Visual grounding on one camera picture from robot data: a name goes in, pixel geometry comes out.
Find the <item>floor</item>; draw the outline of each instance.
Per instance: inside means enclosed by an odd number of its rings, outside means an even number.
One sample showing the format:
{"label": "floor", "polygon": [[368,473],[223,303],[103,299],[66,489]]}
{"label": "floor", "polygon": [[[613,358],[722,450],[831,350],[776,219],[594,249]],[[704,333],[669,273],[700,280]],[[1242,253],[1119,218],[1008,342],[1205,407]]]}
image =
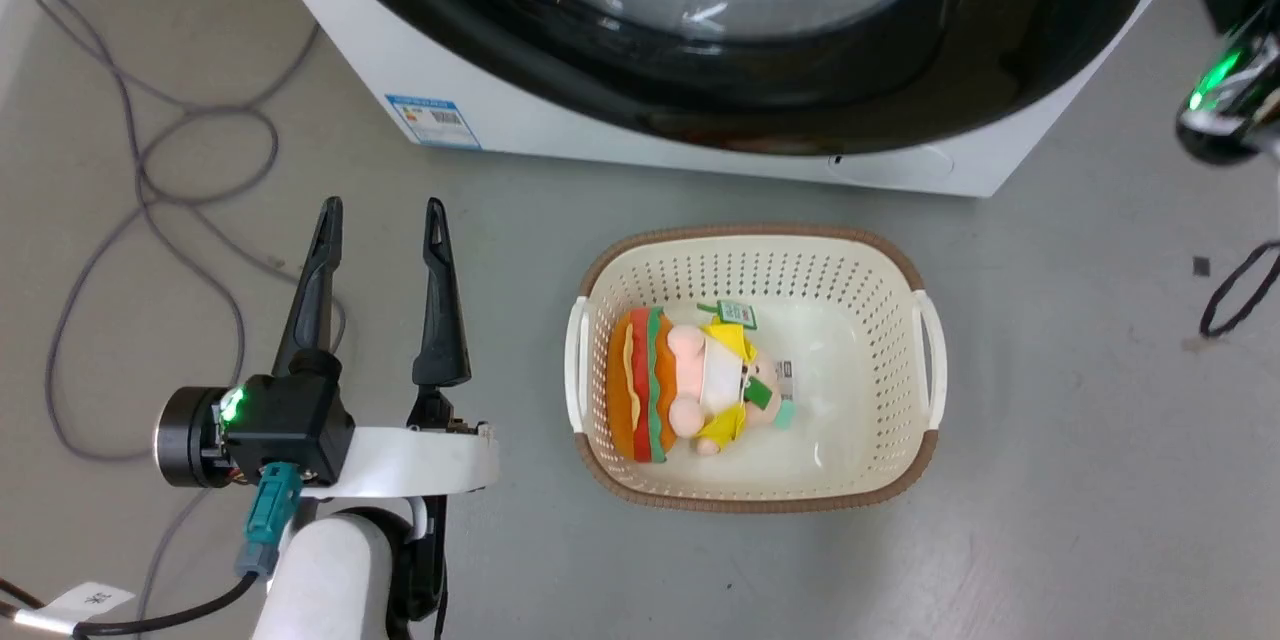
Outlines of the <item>floor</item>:
{"label": "floor", "polygon": [[[310,26],[297,0],[73,1],[122,65],[204,101],[251,96]],[[1198,0],[1157,0],[989,201],[723,178],[723,193],[659,218],[650,198],[678,197],[694,175],[413,147],[321,40],[265,106],[279,165],[210,216],[293,265],[321,198],[342,195],[343,396],[360,422],[396,425],[413,397],[424,205],[444,198],[475,375],[452,398],[503,440],[498,485],[453,504],[447,637],[1270,637],[1280,300],[1225,343],[1199,343],[1196,325],[1225,271],[1274,236],[1275,174],[1198,166],[1171,133],[1215,49]],[[138,113],[143,134],[174,116],[147,99]],[[264,147],[248,122],[193,125],[160,147],[156,173],[220,188]],[[41,406],[65,293],[132,207],[111,81],[47,22],[0,106],[0,572],[46,598],[86,580],[138,590],[191,492],[146,462],[69,457]],[[659,512],[613,498],[582,467],[559,367],[585,268],[637,230],[748,220],[867,227],[923,271],[951,392],[932,466],[896,500],[815,516]],[[248,370],[264,370],[292,289],[183,212],[160,221],[237,294]],[[1213,275],[1193,275],[1193,256]],[[232,340],[223,303],[132,230],[69,325],[58,384],[73,436],[146,445],[173,388],[227,381]],[[156,612],[232,584],[248,499],[218,493],[182,527]],[[255,591],[165,636],[248,636],[260,603]]]}

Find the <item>hot dog plush toy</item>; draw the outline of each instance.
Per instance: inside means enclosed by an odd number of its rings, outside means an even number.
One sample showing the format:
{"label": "hot dog plush toy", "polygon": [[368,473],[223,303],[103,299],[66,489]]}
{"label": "hot dog plush toy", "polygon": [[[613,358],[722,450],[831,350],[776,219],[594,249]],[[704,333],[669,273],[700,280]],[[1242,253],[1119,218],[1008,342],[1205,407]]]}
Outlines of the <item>hot dog plush toy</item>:
{"label": "hot dog plush toy", "polygon": [[609,338],[605,406],[618,454],[666,462],[677,440],[719,453],[753,425],[786,426],[772,358],[741,325],[672,325],[660,307],[626,312]]}

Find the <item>qr code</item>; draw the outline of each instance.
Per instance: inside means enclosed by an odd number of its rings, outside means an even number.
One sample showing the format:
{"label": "qr code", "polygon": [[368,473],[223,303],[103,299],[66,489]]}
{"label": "qr code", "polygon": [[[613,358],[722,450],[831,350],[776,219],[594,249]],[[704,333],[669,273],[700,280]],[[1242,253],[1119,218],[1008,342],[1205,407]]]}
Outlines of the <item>qr code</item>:
{"label": "qr code", "polygon": [[440,125],[462,125],[462,119],[458,116],[457,111],[433,110],[431,116],[434,116],[435,122],[439,122]]}

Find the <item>blue and white sticker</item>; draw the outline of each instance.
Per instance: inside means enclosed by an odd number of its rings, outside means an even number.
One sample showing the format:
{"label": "blue and white sticker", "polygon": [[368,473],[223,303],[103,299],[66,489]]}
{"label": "blue and white sticker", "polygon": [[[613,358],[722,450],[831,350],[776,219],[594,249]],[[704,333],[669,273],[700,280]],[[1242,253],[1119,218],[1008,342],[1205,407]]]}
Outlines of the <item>blue and white sticker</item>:
{"label": "blue and white sticker", "polygon": [[444,148],[480,148],[470,125],[456,104],[442,99],[387,96],[397,115],[420,145]]}

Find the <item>laundry basket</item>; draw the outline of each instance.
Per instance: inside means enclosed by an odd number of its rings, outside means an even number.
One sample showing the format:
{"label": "laundry basket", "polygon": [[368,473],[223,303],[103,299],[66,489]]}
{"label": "laundry basket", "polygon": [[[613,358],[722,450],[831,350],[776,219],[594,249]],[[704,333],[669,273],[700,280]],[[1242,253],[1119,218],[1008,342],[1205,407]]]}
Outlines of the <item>laundry basket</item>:
{"label": "laundry basket", "polygon": [[[753,343],[792,364],[787,430],[748,429],[713,457],[677,443],[664,463],[621,457],[605,411],[605,357],[622,314],[699,303],[755,308]],[[582,280],[564,338],[570,425],[588,470],[632,503],[733,513],[879,503],[928,466],[947,389],[942,326],[911,262],[886,239],[835,227],[663,230],[623,239]]]}

